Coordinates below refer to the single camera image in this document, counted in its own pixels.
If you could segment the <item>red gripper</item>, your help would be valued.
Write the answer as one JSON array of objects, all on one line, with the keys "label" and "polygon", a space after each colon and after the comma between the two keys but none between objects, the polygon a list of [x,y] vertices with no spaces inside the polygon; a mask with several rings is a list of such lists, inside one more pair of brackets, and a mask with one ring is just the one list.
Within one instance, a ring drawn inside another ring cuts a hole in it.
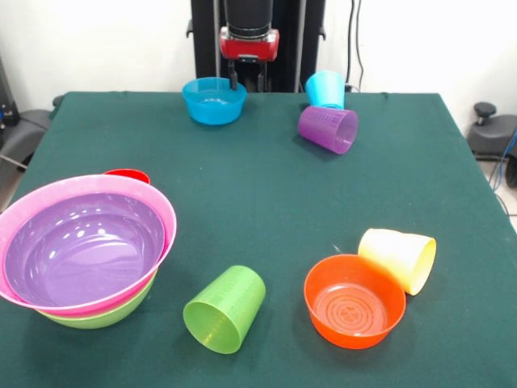
[{"label": "red gripper", "polygon": [[259,63],[257,79],[257,91],[267,89],[267,63],[273,62],[278,55],[280,44],[280,32],[271,29],[265,36],[248,40],[236,37],[229,32],[227,27],[222,27],[219,34],[221,54],[228,59],[228,71],[230,87],[238,88],[237,72],[234,61],[251,61]]}]

